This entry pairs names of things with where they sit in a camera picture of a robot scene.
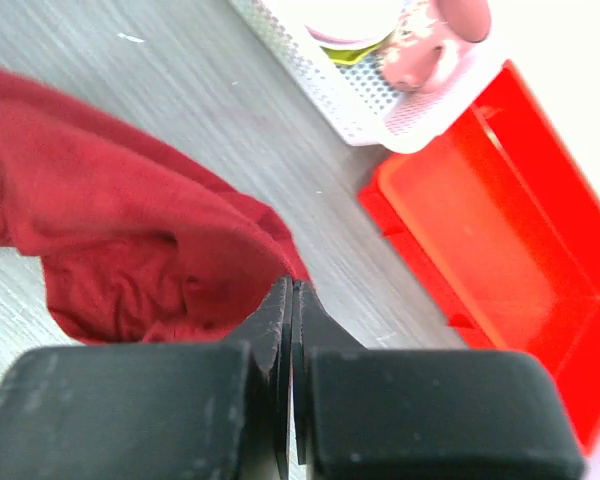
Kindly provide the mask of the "red t-shirt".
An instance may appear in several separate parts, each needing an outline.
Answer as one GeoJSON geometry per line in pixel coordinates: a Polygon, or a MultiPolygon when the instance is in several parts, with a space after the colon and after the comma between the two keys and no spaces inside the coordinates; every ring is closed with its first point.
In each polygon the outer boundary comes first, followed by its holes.
{"type": "Polygon", "coordinates": [[[0,247],[40,258],[85,344],[216,341],[308,278],[269,206],[178,150],[0,68],[0,247]]]}

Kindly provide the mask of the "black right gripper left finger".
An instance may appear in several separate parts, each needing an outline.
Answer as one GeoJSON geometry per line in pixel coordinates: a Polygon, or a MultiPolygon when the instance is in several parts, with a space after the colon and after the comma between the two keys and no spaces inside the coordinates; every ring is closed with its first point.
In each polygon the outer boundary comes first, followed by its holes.
{"type": "Polygon", "coordinates": [[[0,479],[285,479],[290,278],[212,343],[47,347],[0,382],[0,479]]]}

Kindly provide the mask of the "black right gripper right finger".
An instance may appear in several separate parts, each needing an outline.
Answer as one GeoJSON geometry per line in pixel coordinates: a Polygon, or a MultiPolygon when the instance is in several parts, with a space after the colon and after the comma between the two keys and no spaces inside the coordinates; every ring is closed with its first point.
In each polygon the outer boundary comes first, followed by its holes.
{"type": "Polygon", "coordinates": [[[298,461],[311,479],[581,479],[586,460],[533,356],[370,349],[293,288],[298,461]]]}

